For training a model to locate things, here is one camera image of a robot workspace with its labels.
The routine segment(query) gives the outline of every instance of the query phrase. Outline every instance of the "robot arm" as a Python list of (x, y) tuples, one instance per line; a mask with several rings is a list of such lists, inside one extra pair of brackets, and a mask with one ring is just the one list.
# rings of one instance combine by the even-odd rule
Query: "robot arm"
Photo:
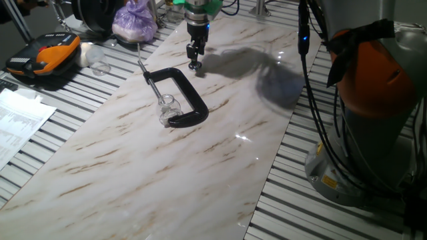
[(191, 36), (191, 42), (187, 45), (187, 57), (191, 60), (188, 67), (192, 70), (197, 70), (201, 67), (197, 57), (205, 54), (205, 45), (209, 35), (209, 22), (214, 20), (221, 11), (222, 1), (175, 0), (173, 4), (183, 5), (184, 7), (187, 31)]

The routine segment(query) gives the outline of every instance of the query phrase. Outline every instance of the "black tape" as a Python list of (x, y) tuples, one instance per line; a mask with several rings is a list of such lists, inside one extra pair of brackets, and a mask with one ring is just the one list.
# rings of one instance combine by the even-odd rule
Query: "black tape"
[(369, 25), (351, 29), (347, 33), (325, 43), (328, 50), (337, 55), (330, 69), (326, 87), (330, 87), (342, 80), (354, 55), (358, 51), (359, 44), (394, 36), (394, 22), (382, 19)]

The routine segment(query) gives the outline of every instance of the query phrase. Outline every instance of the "green object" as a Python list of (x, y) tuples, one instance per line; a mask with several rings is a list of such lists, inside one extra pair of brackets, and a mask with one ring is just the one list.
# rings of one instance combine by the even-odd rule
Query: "green object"
[(185, 0), (173, 0), (173, 4), (174, 5), (181, 5), (181, 4), (184, 4), (185, 3)]
[[(173, 0), (174, 5), (189, 5), (189, 3), (185, 2), (185, 0)], [(210, 3), (203, 6), (203, 10), (206, 11), (208, 15), (214, 15), (218, 13), (218, 9), (221, 9), (222, 1), (220, 0), (212, 0)]]
[(203, 9), (208, 15), (214, 15), (218, 13), (218, 9), (222, 7), (222, 1), (213, 0), (212, 2), (203, 6)]

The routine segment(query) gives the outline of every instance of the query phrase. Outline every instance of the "metal pole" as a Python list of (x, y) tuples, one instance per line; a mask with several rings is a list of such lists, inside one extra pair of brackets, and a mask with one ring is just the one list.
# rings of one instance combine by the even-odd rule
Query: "metal pole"
[[(138, 64), (142, 70), (142, 73), (145, 73), (147, 71), (147, 69), (144, 67), (144, 64), (142, 64), (142, 61), (141, 61), (141, 47), (139, 46), (139, 43), (138, 43)], [(151, 86), (151, 88), (153, 89), (157, 98), (160, 99), (161, 94), (159, 92), (159, 89), (157, 89), (157, 87), (155, 86), (153, 79), (149, 78), (149, 79), (147, 79), (147, 81), (148, 81), (149, 85)]]
[(13, 0), (2, 0), (2, 2), (26, 44), (32, 42), (34, 38), (31, 36), (24, 17), (22, 16), (15, 2), (13, 2)]
[(255, 16), (267, 16), (269, 17), (271, 13), (266, 8), (266, 0), (257, 0), (256, 6), (249, 11), (250, 14)]

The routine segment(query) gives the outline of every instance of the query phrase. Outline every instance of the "small glass jar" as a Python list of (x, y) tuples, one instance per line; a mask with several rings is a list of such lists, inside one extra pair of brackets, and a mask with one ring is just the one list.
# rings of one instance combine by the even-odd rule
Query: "small glass jar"
[(110, 71), (111, 67), (101, 48), (92, 46), (85, 56), (95, 76), (102, 76)]
[(160, 123), (165, 127), (169, 127), (168, 119), (178, 115), (182, 115), (181, 105), (176, 99), (170, 95), (165, 94), (159, 98), (157, 104), (157, 115), (159, 116)]
[(174, 5), (172, 0), (165, 0), (166, 19), (170, 23), (181, 23), (184, 12), (180, 6)]

